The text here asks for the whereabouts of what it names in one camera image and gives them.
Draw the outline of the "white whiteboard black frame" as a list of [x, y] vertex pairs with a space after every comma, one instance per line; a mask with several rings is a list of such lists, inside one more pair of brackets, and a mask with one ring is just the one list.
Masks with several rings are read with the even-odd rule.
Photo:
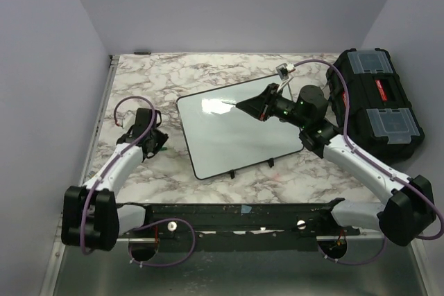
[[242, 168], [298, 153], [303, 149], [299, 129], [276, 118], [255, 120], [235, 106], [279, 83], [278, 75], [210, 89], [176, 101], [194, 175], [205, 180]]

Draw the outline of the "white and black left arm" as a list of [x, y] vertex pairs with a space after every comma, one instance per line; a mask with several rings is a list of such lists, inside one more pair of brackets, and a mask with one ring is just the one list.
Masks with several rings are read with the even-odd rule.
[[135, 204], [117, 204], [116, 196], [126, 180], [145, 160], [154, 157], [168, 134], [158, 130], [159, 110], [139, 108], [135, 122], [117, 139], [116, 148], [100, 171], [82, 186], [65, 191], [61, 240], [64, 245], [110, 251], [120, 235], [132, 230], [148, 236], [154, 221]]

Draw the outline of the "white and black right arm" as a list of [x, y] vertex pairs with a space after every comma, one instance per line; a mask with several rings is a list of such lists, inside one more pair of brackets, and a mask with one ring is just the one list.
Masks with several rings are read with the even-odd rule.
[[397, 172], [345, 138], [325, 118], [328, 103], [321, 88], [305, 85], [292, 101], [272, 83], [235, 106], [258, 121], [276, 117], [300, 128], [299, 138], [307, 150], [347, 171], [378, 198], [377, 203], [339, 200], [319, 218], [324, 233], [333, 235], [343, 227], [373, 229], [405, 246], [438, 217], [430, 181]]

